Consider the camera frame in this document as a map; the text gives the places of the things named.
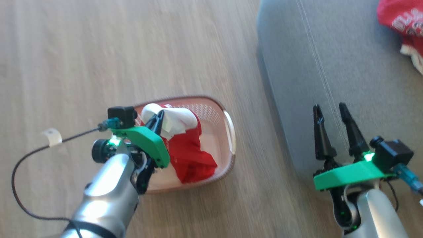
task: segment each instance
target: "laundry basket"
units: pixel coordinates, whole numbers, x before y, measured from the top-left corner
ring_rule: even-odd
[[[174,108],[188,108],[193,111],[200,120],[203,132],[200,136],[201,150],[213,156],[217,168],[213,176],[208,179],[182,184],[176,176],[175,169],[169,164],[167,168],[159,169],[152,175],[147,194],[205,185],[222,179],[232,170],[236,151],[235,129],[231,117],[220,102],[206,96],[174,97],[146,102],[135,106],[138,112],[138,118],[135,120],[137,125],[141,123],[141,111],[150,103],[169,104]]]

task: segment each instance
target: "green 3d-printed bracket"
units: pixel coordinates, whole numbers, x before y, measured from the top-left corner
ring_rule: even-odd
[[[382,173],[372,161],[360,161],[316,175],[314,186],[320,191],[389,176],[392,174]]]
[[[169,152],[162,138],[146,127],[110,129],[118,137],[126,137],[150,155],[159,168],[166,168],[170,162]]]

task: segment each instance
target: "wooden floor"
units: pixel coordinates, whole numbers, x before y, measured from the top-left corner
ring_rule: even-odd
[[[47,142],[41,131],[55,127],[70,136],[95,127],[110,106],[189,94],[218,98],[231,114],[235,167],[212,185],[142,197],[127,237],[340,237],[330,203],[296,178],[287,156],[260,70],[258,5],[0,1],[0,237],[47,237],[66,225],[30,218],[10,189],[14,164]],[[71,216],[99,169],[91,145],[106,136],[94,133],[24,163],[17,174],[24,204],[36,214]],[[410,237],[421,237],[414,213],[423,208],[412,205],[416,197],[401,202]]]

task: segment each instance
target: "red cloth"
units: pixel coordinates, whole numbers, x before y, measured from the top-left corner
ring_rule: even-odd
[[[197,115],[194,112],[193,114],[197,118],[196,128],[186,130],[185,134],[174,135],[169,141],[162,137],[169,151],[170,163],[181,183],[194,183],[207,179],[217,168],[212,155],[201,151],[201,124]]]
[[[403,44],[423,55],[423,0],[380,0],[377,17],[402,35]]]

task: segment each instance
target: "teal connector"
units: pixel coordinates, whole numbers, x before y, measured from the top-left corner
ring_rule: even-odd
[[[119,129],[121,126],[121,121],[117,117],[113,117],[107,120],[104,120],[102,123],[99,123],[99,131],[106,131],[107,129]]]
[[[405,164],[398,164],[394,167],[394,173],[402,179],[413,192],[417,193],[423,189],[423,184],[419,181],[419,177],[409,170]]]

